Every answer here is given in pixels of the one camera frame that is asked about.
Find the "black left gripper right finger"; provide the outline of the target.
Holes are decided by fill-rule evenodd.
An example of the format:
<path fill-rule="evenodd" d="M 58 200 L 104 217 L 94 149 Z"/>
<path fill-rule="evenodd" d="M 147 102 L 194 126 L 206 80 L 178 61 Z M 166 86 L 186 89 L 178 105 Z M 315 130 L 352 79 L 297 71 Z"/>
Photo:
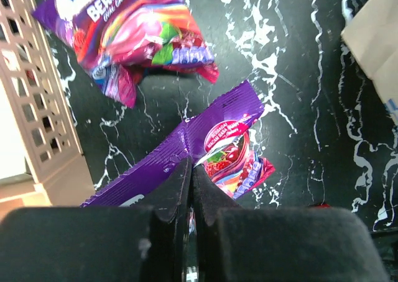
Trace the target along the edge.
<path fill-rule="evenodd" d="M 387 281 L 364 223 L 342 208 L 250 210 L 192 171 L 200 281 Z"/>

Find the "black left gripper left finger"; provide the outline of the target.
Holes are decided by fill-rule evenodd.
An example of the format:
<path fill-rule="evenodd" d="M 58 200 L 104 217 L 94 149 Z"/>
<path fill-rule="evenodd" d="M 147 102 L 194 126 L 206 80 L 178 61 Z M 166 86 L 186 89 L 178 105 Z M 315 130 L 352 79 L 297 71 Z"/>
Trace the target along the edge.
<path fill-rule="evenodd" d="M 1 221 L 2 281 L 184 281 L 192 161 L 125 207 L 25 207 Z"/>

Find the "checkered paper bag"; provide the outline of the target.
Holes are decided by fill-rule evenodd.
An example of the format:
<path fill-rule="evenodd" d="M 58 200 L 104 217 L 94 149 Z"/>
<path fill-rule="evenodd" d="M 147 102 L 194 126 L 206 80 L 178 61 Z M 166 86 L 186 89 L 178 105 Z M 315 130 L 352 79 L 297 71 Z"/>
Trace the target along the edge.
<path fill-rule="evenodd" d="M 368 0 L 341 36 L 397 123 L 397 0 Z"/>

